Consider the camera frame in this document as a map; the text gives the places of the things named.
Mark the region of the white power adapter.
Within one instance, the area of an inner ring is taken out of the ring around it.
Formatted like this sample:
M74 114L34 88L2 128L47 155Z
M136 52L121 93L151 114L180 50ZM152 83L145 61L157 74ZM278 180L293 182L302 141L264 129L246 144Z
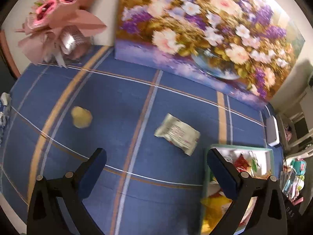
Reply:
M266 119L266 140L269 146L276 146L280 143L277 120L274 116Z

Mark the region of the orange yellow snack packet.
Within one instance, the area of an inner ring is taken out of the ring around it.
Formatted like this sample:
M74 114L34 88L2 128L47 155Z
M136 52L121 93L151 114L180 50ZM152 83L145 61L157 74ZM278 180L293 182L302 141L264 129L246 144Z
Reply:
M257 179L268 179L270 176L272 175L271 171L267 171L265 174L260 174L260 175L255 175L254 178L257 178Z

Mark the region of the yellow jelly cup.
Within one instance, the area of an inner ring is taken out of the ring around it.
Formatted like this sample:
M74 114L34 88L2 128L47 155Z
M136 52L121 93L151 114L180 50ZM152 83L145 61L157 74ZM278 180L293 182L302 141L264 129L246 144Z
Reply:
M73 107L71 110L73 125L76 128L83 129L90 126L93 116L91 112L79 106Z

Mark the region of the blue white wrapper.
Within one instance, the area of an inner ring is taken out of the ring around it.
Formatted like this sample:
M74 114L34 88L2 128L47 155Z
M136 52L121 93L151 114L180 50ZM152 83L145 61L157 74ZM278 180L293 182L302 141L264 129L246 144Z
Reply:
M1 94L1 110L0 110L0 142L3 141L4 131L8 124L8 120L10 117L10 110L11 110L11 101L12 98L10 94L3 92Z

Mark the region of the white lattice shelf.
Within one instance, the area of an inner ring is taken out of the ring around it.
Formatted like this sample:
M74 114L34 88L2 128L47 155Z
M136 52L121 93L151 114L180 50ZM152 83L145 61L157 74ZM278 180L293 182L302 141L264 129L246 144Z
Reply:
M288 158L312 156L312 78L297 98L277 115L281 142Z

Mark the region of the pink flower bouquet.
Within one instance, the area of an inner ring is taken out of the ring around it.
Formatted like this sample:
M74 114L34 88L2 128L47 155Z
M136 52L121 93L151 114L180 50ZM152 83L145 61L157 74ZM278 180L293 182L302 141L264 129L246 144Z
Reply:
M26 37L18 42L33 64L55 60L78 60L92 45L92 37L106 25L88 9L94 0L39 0L26 17L19 32Z

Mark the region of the blue plaid tablecloth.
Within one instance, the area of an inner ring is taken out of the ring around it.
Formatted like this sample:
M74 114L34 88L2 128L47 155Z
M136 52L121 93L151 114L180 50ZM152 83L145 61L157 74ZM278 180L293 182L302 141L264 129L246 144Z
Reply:
M26 221L38 175L73 171L101 147L104 167L84 205L105 234L197 234L205 149L212 144L266 147L255 110L185 78L116 60L96 47L67 68L30 64L11 88L10 122L1 146L1 193ZM71 110L91 112L89 127ZM199 131L191 156L154 136L167 113Z

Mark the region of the red snack packet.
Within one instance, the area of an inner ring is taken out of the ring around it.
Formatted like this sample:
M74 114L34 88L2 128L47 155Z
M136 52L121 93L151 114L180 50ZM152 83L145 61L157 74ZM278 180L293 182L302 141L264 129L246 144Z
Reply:
M248 172L250 167L248 161L244 158L243 154L240 154L240 156L237 158L233 165L238 172Z

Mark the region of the floral painting canvas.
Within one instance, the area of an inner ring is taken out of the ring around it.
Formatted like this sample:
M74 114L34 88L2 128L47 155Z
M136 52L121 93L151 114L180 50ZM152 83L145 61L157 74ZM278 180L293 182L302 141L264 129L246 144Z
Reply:
M275 0L120 0L115 58L262 108L305 40Z

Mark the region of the white teal snack tray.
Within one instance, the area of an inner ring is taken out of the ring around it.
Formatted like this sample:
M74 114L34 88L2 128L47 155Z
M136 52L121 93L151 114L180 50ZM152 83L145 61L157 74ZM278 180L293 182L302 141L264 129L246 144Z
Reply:
M209 149L217 149L238 172L246 172L257 179L267 179L272 175L274 157L270 149L220 144L213 144ZM210 234L231 203L232 200L225 196L215 175L205 163L199 234Z

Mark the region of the pile of small trinkets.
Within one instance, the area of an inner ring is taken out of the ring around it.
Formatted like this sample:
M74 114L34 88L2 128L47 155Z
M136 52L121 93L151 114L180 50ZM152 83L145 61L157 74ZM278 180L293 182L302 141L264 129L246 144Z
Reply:
M304 159L288 159L280 175L280 189L294 206L304 201L300 193L305 186L306 168Z

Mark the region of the beige snack packet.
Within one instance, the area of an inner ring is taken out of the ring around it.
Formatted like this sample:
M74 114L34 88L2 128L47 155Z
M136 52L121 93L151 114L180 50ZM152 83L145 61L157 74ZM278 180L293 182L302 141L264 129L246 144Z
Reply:
M154 136L164 138L184 153L191 156L200 139L200 132L167 113L161 125L156 129Z

